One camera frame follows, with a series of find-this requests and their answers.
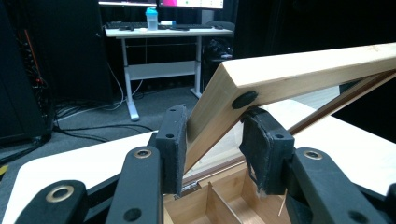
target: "keyboard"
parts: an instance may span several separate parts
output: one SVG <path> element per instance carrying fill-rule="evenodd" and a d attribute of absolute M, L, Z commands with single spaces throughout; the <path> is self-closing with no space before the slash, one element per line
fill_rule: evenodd
<path fill-rule="evenodd" d="M 125 27 L 133 27 L 134 29 L 140 28 L 148 28 L 148 24 L 146 22 L 140 21 L 110 21 L 106 23 L 106 29 L 120 29 Z M 204 24 L 175 24 L 175 25 L 161 25 L 158 24 L 159 30 L 167 30 L 169 28 L 178 28 L 178 29 L 212 29 L 213 27 L 210 25 Z"/>

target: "desk leg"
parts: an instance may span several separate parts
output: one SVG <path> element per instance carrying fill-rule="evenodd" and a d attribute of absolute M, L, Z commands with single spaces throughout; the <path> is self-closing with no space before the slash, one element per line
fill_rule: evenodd
<path fill-rule="evenodd" d="M 128 69 L 127 69 L 128 68 L 128 58 L 126 55 L 125 39 L 121 40 L 121 44 L 122 44 L 122 57 L 123 57 L 123 64 L 124 64 L 126 94 L 127 94 L 126 104 L 128 105 L 129 116 L 131 117 L 131 120 L 138 121 L 139 115 L 137 114 L 137 109 L 136 109 L 136 106 L 134 105 L 134 99 L 132 98 L 131 77 L 130 77 Z"/>
<path fill-rule="evenodd" d="M 202 95 L 201 90 L 201 54 L 202 54 L 202 37 L 197 36 L 197 45 L 196 45 L 196 56 L 195 56 L 195 84 L 194 88 L 190 89 L 190 91 L 198 98 Z"/>

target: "metal screw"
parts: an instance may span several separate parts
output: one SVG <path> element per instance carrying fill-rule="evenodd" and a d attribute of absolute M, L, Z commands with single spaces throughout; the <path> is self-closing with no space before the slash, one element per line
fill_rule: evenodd
<path fill-rule="evenodd" d="M 145 159 L 149 156 L 151 156 L 151 150 L 148 149 L 140 149 L 138 151 L 136 151 L 136 153 L 134 154 L 134 156 L 138 159 Z"/>
<path fill-rule="evenodd" d="M 47 194 L 46 200 L 49 203 L 58 203 L 70 197 L 73 194 L 73 192 L 74 192 L 73 186 L 61 185 L 50 191 Z"/>
<path fill-rule="evenodd" d="M 317 153 L 316 151 L 305 151 L 304 155 L 311 159 L 311 160 L 321 160 L 323 159 L 322 155 L 320 155 L 319 153 Z"/>

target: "gray carpet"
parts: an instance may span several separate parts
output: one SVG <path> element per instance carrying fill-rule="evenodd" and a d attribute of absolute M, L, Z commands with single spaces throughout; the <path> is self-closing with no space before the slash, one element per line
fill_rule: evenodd
<path fill-rule="evenodd" d="M 173 105 L 184 104 L 187 107 L 188 115 L 191 113 L 198 99 L 190 92 L 190 88 L 192 87 L 179 87 L 164 91 L 154 91 L 145 94 L 141 99 L 135 100 L 134 103 L 136 104 L 140 115 L 140 120 L 137 122 L 132 122 L 130 120 L 128 108 L 125 103 L 122 103 L 122 105 L 116 110 L 108 110 L 114 106 L 93 109 L 84 113 L 76 114 L 67 119 L 60 119 L 58 123 L 61 129 L 136 124 L 149 127 L 152 130 L 158 130 L 160 128 L 164 112 L 167 108 Z M 111 141 L 139 133 L 146 133 L 148 131 L 149 130 L 145 128 L 129 126 L 123 128 L 101 128 L 73 133 L 84 133 Z M 4 213 L 6 212 L 7 202 L 18 171 L 26 162 L 95 144 L 100 144 L 100 142 L 91 139 L 76 138 L 63 133 L 53 133 L 51 135 L 51 139 L 44 146 L 9 163 L 7 172 L 0 182 L 0 220 L 3 220 Z M 0 150 L 0 158 L 15 153 L 19 148 L 23 148 L 23 146 L 2 148 Z"/>

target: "wooden frame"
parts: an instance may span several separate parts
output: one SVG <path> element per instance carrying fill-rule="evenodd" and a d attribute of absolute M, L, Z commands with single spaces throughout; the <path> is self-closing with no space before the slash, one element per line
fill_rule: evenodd
<path fill-rule="evenodd" d="M 323 106 L 290 129 L 297 133 L 338 108 L 395 77 L 396 43 L 330 49 L 222 63 L 187 122 L 185 172 L 230 130 L 251 106 L 267 105 L 293 96 L 364 78 L 359 85 Z M 244 93 L 257 97 L 240 108 L 232 104 Z"/>

